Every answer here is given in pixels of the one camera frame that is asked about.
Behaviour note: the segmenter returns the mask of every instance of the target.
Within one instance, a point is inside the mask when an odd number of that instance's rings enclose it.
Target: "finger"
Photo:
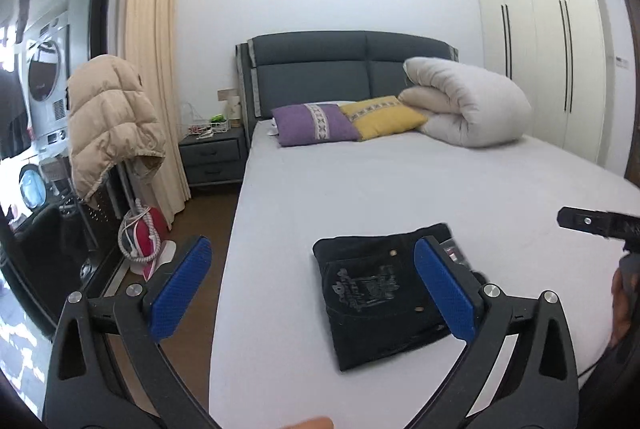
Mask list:
[[[622,321],[613,325],[613,333],[609,341],[609,346],[612,348],[617,345],[622,339],[625,338],[626,333],[631,328],[631,321]]]
[[[624,290],[620,289],[613,294],[613,321],[625,321],[629,319],[629,298]]]
[[[611,293],[615,294],[618,290],[622,290],[622,272],[617,269],[611,281]]]
[[[292,425],[285,429],[334,429],[334,423],[330,418],[322,417],[302,422],[302,424]]]

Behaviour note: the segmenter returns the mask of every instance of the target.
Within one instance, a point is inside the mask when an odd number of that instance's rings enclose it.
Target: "purple pillow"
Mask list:
[[[283,148],[360,138],[356,127],[337,104],[293,104],[271,113]]]

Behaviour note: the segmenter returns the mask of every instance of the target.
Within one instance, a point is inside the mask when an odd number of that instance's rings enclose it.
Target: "metal screw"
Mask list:
[[[127,295],[129,297],[135,297],[142,293],[142,285],[140,283],[134,283],[127,286]]]
[[[485,285],[483,290],[489,297],[498,297],[500,295],[500,289],[495,284]]]
[[[551,292],[550,290],[547,290],[545,292],[544,298],[546,302],[551,304],[558,302],[558,296],[554,292]]]
[[[82,292],[71,292],[69,294],[69,297],[67,297],[66,299],[69,301],[69,303],[75,304],[82,299]]]

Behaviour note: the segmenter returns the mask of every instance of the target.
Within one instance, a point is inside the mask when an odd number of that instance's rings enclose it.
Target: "washer door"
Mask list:
[[[30,211],[36,210],[47,201],[47,188],[38,166],[27,164],[20,171],[20,194]]]
[[[29,93],[34,101],[45,101],[56,87],[62,58],[55,41],[40,43],[29,60]]]

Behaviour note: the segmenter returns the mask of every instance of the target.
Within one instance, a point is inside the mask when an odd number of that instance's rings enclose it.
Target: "brown floor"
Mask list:
[[[187,202],[183,212],[175,216],[170,233],[170,238],[178,244],[190,235],[201,234],[207,236],[213,246],[213,261],[209,272],[174,335],[161,342],[175,371],[205,410],[209,406],[209,362],[213,327],[239,189],[239,185],[224,185],[193,190],[193,197]],[[128,272],[118,293],[139,280],[139,276]],[[111,336],[110,341],[136,404],[155,413],[133,372],[120,338]]]

